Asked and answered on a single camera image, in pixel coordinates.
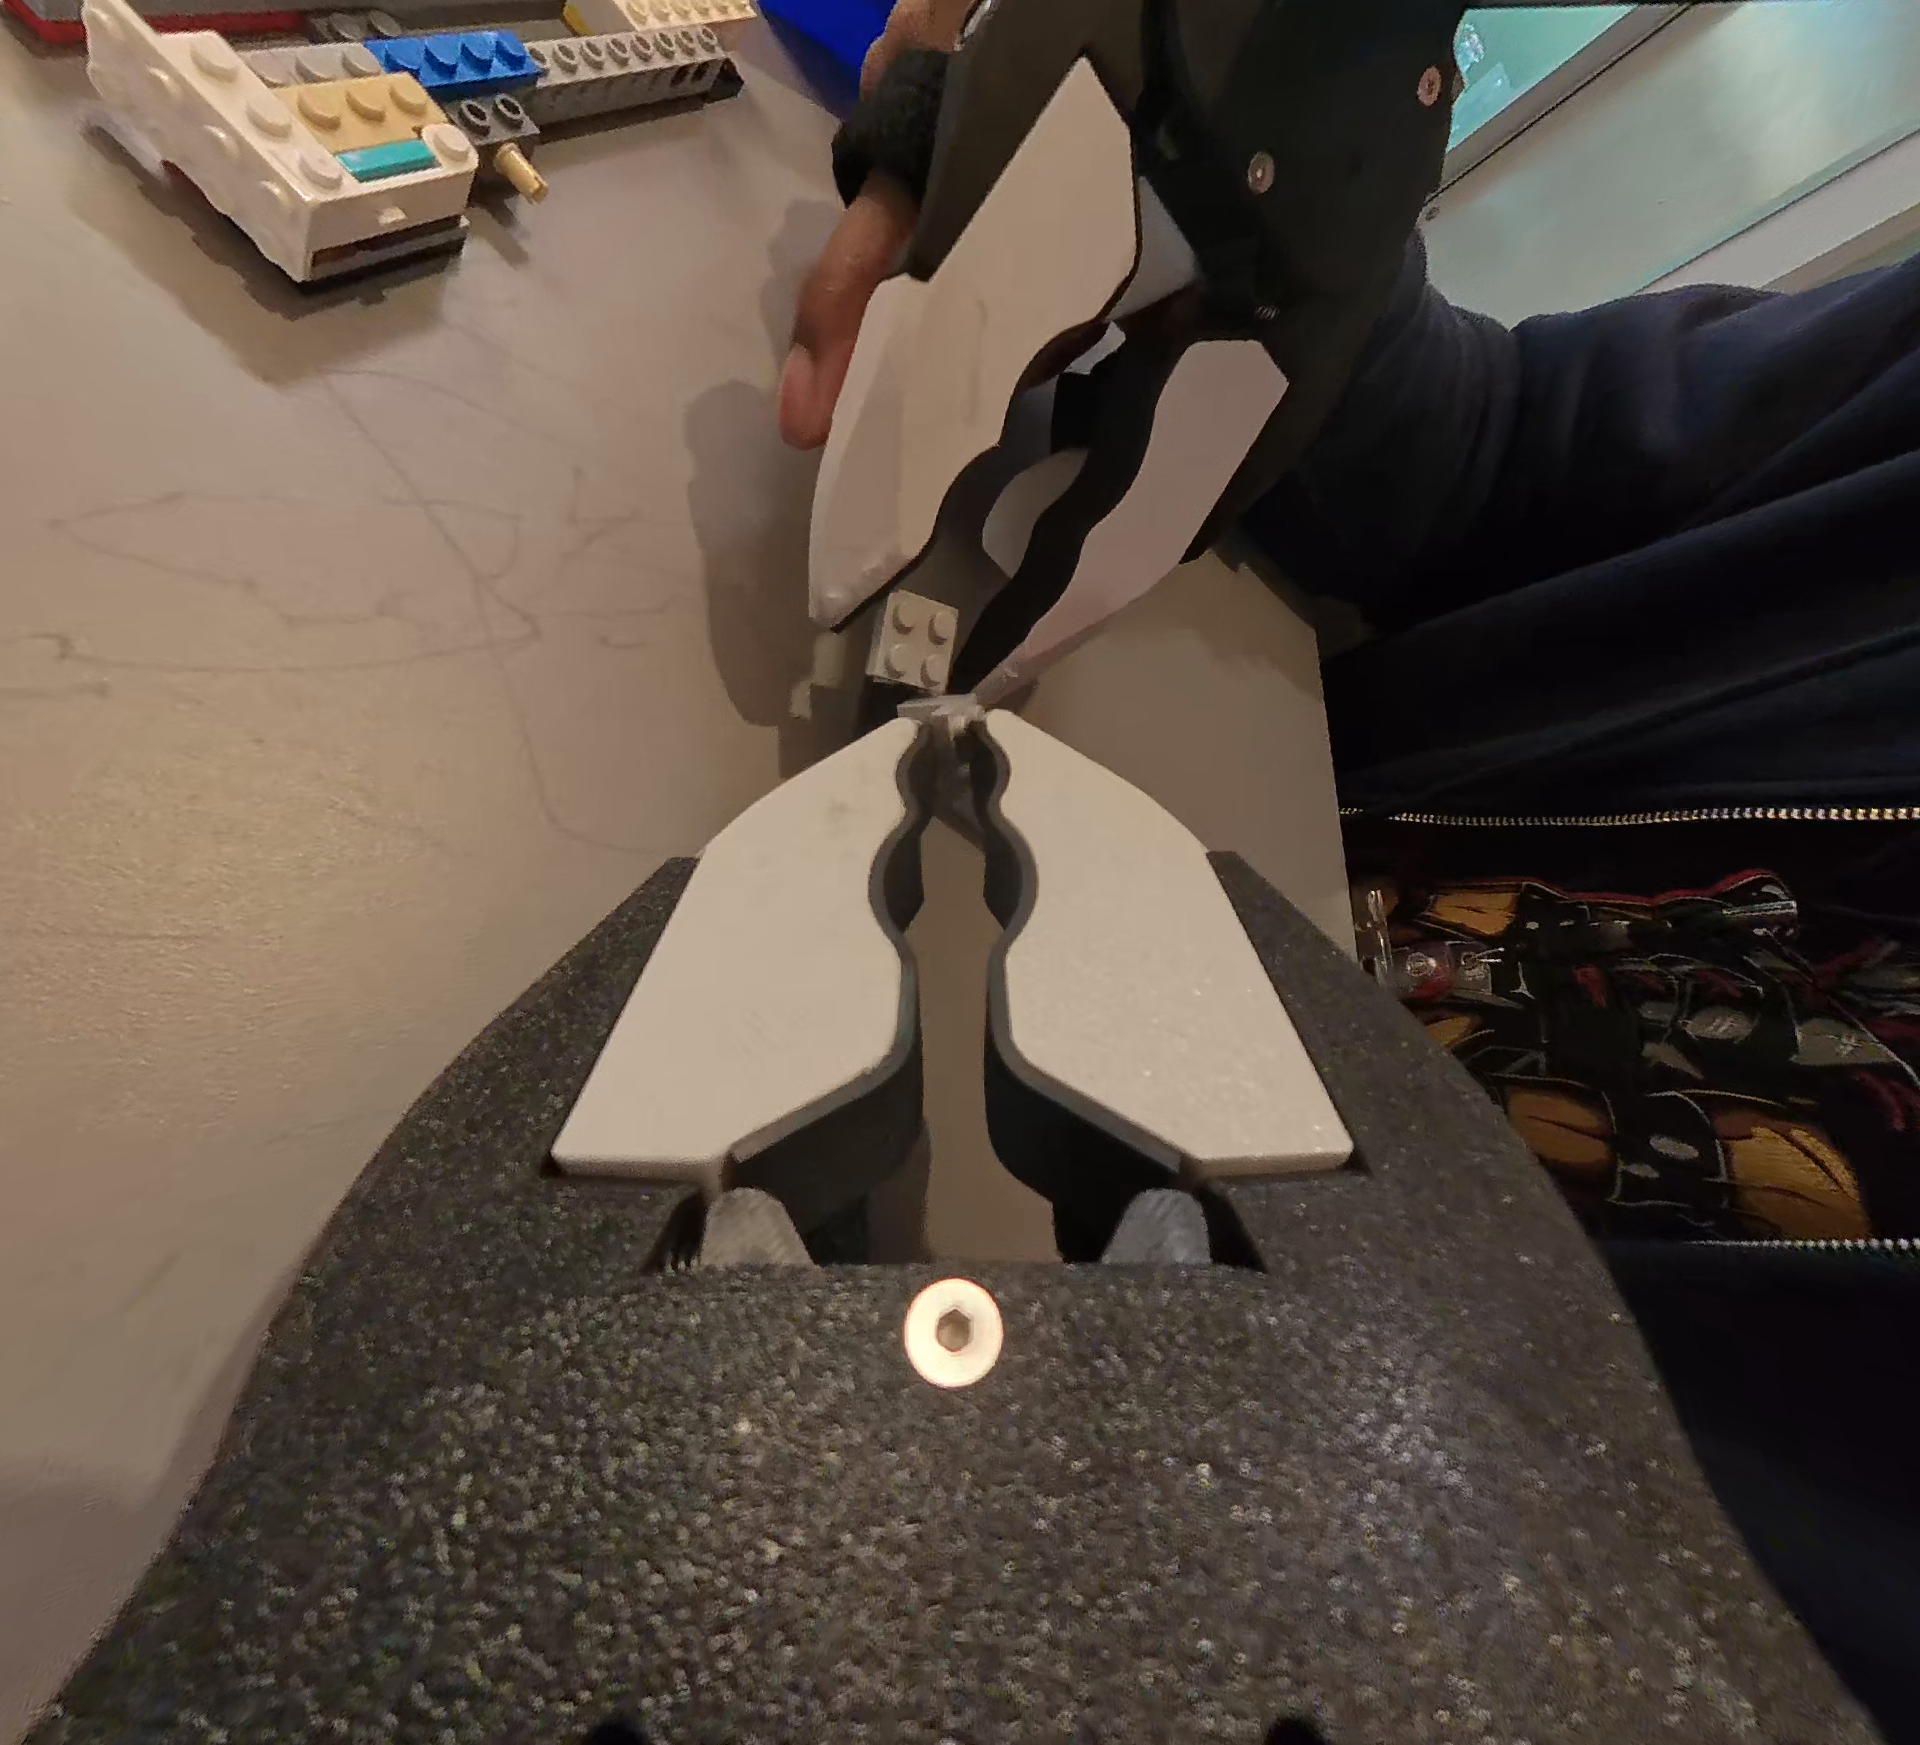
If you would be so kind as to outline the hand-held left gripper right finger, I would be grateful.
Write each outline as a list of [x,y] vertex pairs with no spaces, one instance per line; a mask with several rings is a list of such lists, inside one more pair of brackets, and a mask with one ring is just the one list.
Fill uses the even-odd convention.
[[958,740],[987,961],[987,1133],[1064,1251],[1101,1251],[1156,1187],[1337,1171],[1355,1139],[1207,849],[1021,717]]

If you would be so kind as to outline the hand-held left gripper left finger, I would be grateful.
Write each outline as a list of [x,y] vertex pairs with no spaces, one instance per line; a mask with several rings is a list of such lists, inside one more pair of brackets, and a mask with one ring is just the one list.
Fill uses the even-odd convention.
[[752,1187],[816,1232],[923,1128],[918,965],[929,727],[779,786],[696,859],[556,1137],[570,1177]]

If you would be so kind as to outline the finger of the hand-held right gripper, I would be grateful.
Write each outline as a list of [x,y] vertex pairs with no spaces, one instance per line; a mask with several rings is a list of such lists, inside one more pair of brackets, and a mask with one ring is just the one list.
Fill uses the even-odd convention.
[[1179,566],[1279,402],[1260,341],[1126,341],[1093,368],[1092,442],[958,657],[978,702],[1032,683]]
[[1078,57],[929,278],[868,299],[811,500],[808,614],[842,626],[924,553],[1032,357],[1139,259],[1132,133]]

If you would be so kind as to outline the light grey toy brick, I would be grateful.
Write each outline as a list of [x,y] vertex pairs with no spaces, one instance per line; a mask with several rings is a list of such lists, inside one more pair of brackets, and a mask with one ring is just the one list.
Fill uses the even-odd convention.
[[958,626],[958,606],[896,585],[877,610],[866,677],[928,696],[944,695]]

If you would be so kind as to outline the small grey toy brick piece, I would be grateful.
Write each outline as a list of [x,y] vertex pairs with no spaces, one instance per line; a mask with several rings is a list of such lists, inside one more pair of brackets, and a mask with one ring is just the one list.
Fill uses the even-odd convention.
[[1021,710],[1032,688],[1032,677],[1011,664],[1003,664],[992,668],[972,691],[909,696],[899,702],[894,714],[899,721],[933,725],[934,729],[958,735],[960,729],[978,725],[990,710]]

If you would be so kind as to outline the person's right forearm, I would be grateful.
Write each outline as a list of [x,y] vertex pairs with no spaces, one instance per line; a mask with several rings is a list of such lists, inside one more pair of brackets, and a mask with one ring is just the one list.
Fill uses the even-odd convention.
[[1405,245],[1337,408],[1243,534],[1376,633],[1915,457],[1917,254],[1516,326]]

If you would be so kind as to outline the person's right hand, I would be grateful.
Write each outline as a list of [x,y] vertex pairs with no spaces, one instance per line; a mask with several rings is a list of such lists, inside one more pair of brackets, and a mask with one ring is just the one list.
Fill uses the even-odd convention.
[[[858,90],[875,90],[899,52],[955,51],[969,8],[972,0],[896,0],[862,61]],[[825,443],[858,322],[914,219],[918,198],[887,174],[871,174],[844,207],[795,299],[779,405],[785,443],[800,451]]]

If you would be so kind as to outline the printed patterned shirt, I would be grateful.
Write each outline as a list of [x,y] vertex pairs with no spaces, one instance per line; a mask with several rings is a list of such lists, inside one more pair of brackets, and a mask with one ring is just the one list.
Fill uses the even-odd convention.
[[1600,1238],[1915,1250],[1917,813],[1341,813],[1361,955]]

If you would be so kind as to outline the long multicoloured toy brick model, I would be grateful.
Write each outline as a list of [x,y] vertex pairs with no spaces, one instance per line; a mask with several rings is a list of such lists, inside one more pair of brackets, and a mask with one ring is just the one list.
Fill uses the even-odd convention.
[[540,139],[733,99],[752,0],[6,0],[84,48],[104,125],[287,280],[458,250]]

